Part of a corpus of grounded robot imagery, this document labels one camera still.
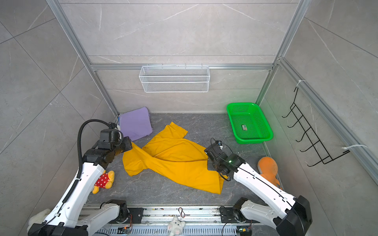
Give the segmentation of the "green plastic basket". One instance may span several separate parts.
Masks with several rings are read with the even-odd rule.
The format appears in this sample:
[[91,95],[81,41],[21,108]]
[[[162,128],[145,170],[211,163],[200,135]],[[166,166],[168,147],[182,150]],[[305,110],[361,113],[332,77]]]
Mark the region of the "green plastic basket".
[[273,131],[257,104],[230,103],[226,110],[237,143],[260,144],[273,139]]

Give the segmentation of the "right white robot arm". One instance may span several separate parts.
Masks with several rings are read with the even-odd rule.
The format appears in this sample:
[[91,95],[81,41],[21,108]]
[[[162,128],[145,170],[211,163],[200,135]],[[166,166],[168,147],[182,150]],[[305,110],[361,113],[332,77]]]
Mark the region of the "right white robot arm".
[[257,221],[277,231],[280,236],[304,236],[313,219],[309,201],[294,197],[274,186],[256,172],[243,158],[222,150],[220,141],[204,151],[219,175],[226,181],[235,180],[244,185],[265,204],[256,204],[240,198],[232,207],[232,219],[238,222]]

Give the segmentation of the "yellow t-shirt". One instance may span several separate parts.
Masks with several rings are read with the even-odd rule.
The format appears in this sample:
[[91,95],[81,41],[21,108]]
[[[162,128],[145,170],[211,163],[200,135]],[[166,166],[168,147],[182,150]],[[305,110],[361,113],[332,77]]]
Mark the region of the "yellow t-shirt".
[[150,169],[175,183],[221,194],[224,179],[207,168],[205,147],[185,139],[187,131],[171,123],[140,148],[124,152],[123,165],[129,176]]

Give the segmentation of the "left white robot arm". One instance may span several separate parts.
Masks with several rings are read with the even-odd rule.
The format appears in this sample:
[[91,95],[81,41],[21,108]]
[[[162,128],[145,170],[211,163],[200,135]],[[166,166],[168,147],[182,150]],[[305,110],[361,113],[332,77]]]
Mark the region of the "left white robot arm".
[[125,222],[129,210],[124,200],[110,200],[87,218],[79,215],[96,182],[115,156],[132,150],[129,137],[117,129],[105,129],[99,141],[81,157],[77,176],[42,223],[34,223],[29,236],[92,236],[110,221]]

